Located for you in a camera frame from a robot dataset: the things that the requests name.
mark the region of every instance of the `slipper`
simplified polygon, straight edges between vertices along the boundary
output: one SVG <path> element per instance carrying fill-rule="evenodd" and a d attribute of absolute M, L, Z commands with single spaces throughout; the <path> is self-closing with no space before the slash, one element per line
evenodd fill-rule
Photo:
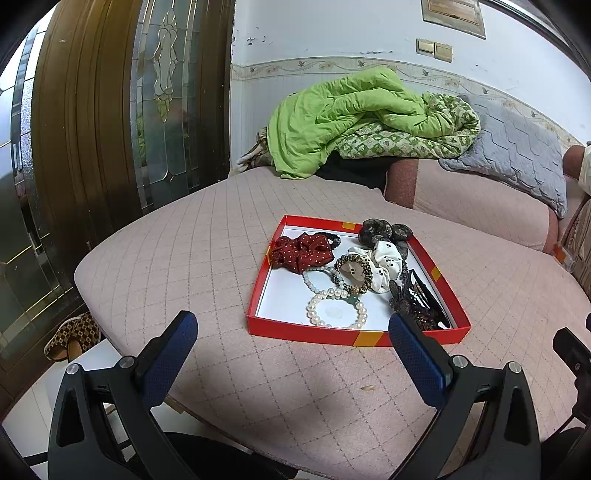
<path fill-rule="evenodd" d="M 90 313 L 66 320 L 47 342 L 43 353 L 49 360 L 72 361 L 100 341 L 100 327 Z"/>

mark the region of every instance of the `green blanket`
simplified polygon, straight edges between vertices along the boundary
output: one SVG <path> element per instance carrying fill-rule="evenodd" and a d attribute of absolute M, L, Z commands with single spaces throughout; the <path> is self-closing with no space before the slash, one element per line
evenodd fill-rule
<path fill-rule="evenodd" d="M 429 99 L 428 109 L 451 113 L 455 132 L 437 138 L 421 138 L 375 121 L 345 136 L 336 149 L 343 158 L 456 158 L 462 155 L 480 131 L 476 112 L 459 97 L 436 93 Z"/>
<path fill-rule="evenodd" d="M 287 179 L 309 177 L 337 145 L 362 128 L 359 133 L 366 136 L 397 131 L 435 142 L 452 137 L 465 129 L 466 119 L 446 107 L 447 97 L 430 92 L 416 95 L 387 67 L 364 70 L 290 95 L 269 120 L 267 140 L 275 169 Z M 480 127 L 475 113 L 468 116 L 476 125 L 470 125 L 474 134 L 465 148 Z M 345 144 L 341 148 L 352 151 Z"/>

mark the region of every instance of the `white wall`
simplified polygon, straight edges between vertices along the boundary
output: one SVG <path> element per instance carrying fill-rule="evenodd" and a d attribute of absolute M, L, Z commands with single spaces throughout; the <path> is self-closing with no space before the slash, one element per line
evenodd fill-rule
<path fill-rule="evenodd" d="M 586 75 L 533 30 L 481 8 L 486 40 L 423 22 L 420 0 L 236 0 L 232 63 L 368 56 L 432 66 L 509 93 L 591 140 Z M 453 62 L 417 54 L 417 37 L 452 45 Z"/>

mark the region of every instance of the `yellow tape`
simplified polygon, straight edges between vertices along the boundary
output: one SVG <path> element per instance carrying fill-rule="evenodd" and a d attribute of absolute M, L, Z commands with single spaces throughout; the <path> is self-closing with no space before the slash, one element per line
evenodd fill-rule
<path fill-rule="evenodd" d="M 437 281 L 441 277 L 441 272 L 439 271 L 439 269 L 436 266 L 433 267 L 433 270 L 431 270 L 431 277 L 432 277 L 433 281 Z"/>
<path fill-rule="evenodd" d="M 359 332 L 357 339 L 353 346 L 375 346 L 376 343 L 382 338 L 383 332 Z"/>

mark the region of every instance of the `grid pattern fabric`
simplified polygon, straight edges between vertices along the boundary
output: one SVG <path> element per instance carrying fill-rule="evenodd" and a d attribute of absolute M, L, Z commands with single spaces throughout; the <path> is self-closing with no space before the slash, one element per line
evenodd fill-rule
<path fill-rule="evenodd" d="M 360 185 L 282 180 L 255 168 L 121 229 L 74 278 L 122 354 L 139 353 L 179 310 L 197 316 L 198 340 L 170 391 L 196 417 L 298 468 L 339 480 L 387 478 L 434 415 L 394 350 L 289 342 L 246 328 L 258 267 L 285 214 L 409 225 L 473 326 L 447 351 L 486 367 L 521 363 L 542 437 L 568 417 L 574 378 L 552 338 L 568 326 L 591 345 L 584 328 L 591 305 L 576 280 L 549 255 L 397 206 Z"/>

